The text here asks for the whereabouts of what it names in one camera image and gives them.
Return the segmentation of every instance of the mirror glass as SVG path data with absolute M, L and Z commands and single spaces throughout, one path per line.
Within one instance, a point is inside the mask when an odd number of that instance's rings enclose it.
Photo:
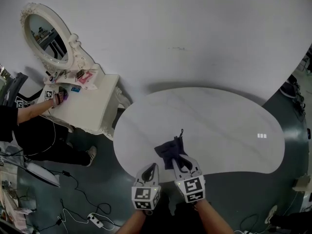
M 58 60 L 68 61 L 67 49 L 54 27 L 43 17 L 29 16 L 31 34 L 45 53 Z

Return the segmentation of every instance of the wrist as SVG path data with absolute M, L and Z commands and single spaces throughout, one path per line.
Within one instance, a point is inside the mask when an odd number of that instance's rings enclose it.
M 53 99 L 49 99 L 48 102 L 49 102 L 50 107 L 54 106 Z
M 201 199 L 201 200 L 199 200 L 199 201 L 197 201 L 197 202 L 195 203 L 195 206 L 196 206 L 196 208 L 202 207 L 202 206 L 204 206 L 206 203 L 207 203 L 207 200 Z

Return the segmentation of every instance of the cable plug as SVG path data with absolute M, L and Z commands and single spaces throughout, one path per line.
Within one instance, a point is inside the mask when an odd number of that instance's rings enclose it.
M 60 218 L 58 221 L 57 221 L 57 225 L 60 225 L 62 223 L 62 219 Z
M 65 176 L 68 176 L 68 177 L 70 177 L 70 176 L 71 176 L 69 172 L 64 171 L 64 170 L 63 170 L 62 174 L 63 174 L 63 175 L 65 175 Z

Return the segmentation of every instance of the ornate mirror frame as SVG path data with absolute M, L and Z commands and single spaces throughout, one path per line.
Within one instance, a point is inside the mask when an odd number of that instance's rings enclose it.
M 47 20 L 58 32 L 63 40 L 68 53 L 68 61 L 55 59 L 45 53 L 45 51 L 35 41 L 29 26 L 30 15 L 36 14 Z M 27 4 L 20 16 L 23 35 L 29 47 L 35 52 L 43 62 L 44 67 L 49 72 L 56 69 L 84 69 L 84 70 L 101 70 L 98 64 L 95 64 L 92 58 L 80 47 L 81 43 L 77 41 L 78 36 L 71 34 L 62 19 L 50 8 L 43 4 Z

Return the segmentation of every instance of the marble tabletop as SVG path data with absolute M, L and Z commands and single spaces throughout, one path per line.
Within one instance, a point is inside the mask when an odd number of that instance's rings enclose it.
M 274 172 L 284 157 L 285 140 L 277 120 L 242 96 L 210 88 L 177 88 L 150 94 L 120 117 L 114 150 L 131 176 L 156 162 L 159 182 L 175 180 L 154 148 L 183 132 L 185 152 L 203 174 Z

